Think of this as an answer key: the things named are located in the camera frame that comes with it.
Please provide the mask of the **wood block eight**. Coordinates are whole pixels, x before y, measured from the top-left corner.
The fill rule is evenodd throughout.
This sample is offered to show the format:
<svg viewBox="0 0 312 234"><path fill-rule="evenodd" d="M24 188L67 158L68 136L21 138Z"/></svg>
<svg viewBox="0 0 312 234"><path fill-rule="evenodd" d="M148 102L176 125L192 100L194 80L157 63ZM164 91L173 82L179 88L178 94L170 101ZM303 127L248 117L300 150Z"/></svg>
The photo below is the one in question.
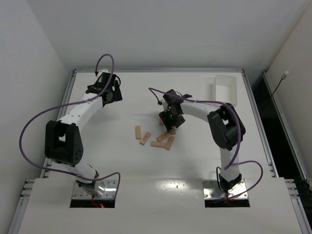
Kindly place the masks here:
<svg viewBox="0 0 312 234"><path fill-rule="evenodd" d="M175 135L176 134L176 127L173 127L170 131L171 135Z"/></svg>

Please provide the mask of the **white plastic box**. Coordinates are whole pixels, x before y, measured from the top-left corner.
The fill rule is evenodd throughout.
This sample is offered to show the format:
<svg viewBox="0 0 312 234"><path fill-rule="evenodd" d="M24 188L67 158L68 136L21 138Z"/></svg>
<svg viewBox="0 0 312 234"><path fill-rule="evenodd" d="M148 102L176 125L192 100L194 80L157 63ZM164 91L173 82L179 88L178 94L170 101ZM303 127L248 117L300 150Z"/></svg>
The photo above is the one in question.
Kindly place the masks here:
<svg viewBox="0 0 312 234"><path fill-rule="evenodd" d="M214 101L230 103L237 106L237 82L236 77L216 75L212 85L212 98Z"/></svg>

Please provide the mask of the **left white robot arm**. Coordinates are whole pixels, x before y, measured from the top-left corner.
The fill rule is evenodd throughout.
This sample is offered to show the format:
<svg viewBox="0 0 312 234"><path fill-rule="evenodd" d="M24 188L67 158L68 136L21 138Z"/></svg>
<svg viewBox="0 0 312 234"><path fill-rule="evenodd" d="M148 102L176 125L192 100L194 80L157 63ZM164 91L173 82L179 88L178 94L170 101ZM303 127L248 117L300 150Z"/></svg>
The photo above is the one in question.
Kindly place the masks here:
<svg viewBox="0 0 312 234"><path fill-rule="evenodd" d="M45 129L45 156L74 173L79 187L88 193L99 191L99 174L83 159L80 131L91 117L106 104L121 101L121 80L115 74L100 71L94 84L87 86L82 103Z"/></svg>

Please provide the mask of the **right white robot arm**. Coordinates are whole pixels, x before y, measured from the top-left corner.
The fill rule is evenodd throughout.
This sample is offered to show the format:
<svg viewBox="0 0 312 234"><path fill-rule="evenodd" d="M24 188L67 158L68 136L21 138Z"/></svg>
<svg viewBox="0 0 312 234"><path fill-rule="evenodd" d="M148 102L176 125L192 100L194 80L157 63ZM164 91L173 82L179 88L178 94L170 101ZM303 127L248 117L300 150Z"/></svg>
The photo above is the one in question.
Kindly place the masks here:
<svg viewBox="0 0 312 234"><path fill-rule="evenodd" d="M220 148L219 188L227 193L242 179L238 155L246 129L230 103L192 101L190 97L188 94L179 97L173 89L167 91L163 99L157 100L158 105L163 107L159 117L168 132L185 122L184 115L209 124L212 138Z"/></svg>

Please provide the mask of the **wood block seven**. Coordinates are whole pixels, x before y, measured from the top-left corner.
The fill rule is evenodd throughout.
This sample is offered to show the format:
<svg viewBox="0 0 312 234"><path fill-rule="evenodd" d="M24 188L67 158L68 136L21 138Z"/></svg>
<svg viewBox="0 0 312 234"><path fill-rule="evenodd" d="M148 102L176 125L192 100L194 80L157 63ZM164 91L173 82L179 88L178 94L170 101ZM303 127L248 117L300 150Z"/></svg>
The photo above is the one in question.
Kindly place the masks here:
<svg viewBox="0 0 312 234"><path fill-rule="evenodd" d="M152 147L165 148L166 144L167 144L166 142L151 141L150 145Z"/></svg>

